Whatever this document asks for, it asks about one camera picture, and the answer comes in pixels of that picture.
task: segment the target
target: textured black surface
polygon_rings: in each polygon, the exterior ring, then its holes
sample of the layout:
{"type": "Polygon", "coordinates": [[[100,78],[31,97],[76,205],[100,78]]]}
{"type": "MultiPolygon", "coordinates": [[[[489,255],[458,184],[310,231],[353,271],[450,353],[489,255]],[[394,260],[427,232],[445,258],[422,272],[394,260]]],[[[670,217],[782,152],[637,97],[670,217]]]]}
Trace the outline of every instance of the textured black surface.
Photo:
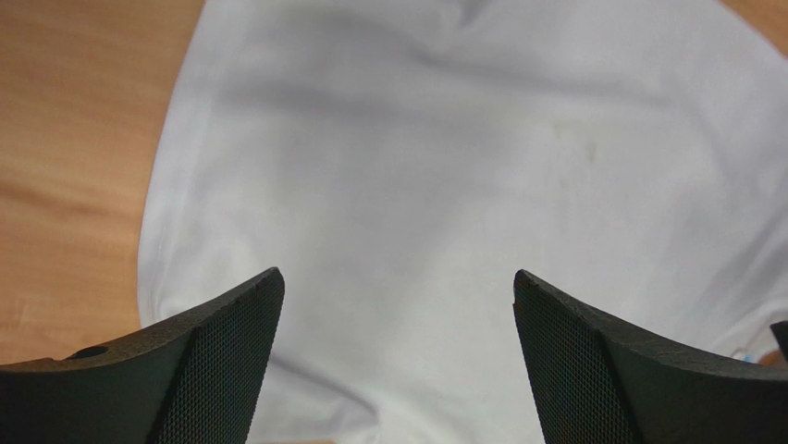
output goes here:
{"type": "Polygon", "coordinates": [[[785,370],[665,339],[523,271],[514,288],[546,442],[788,442],[785,370]]]}
{"type": "Polygon", "coordinates": [[[283,296],[271,269],[67,360],[0,366],[0,443],[244,442],[283,296]]]}

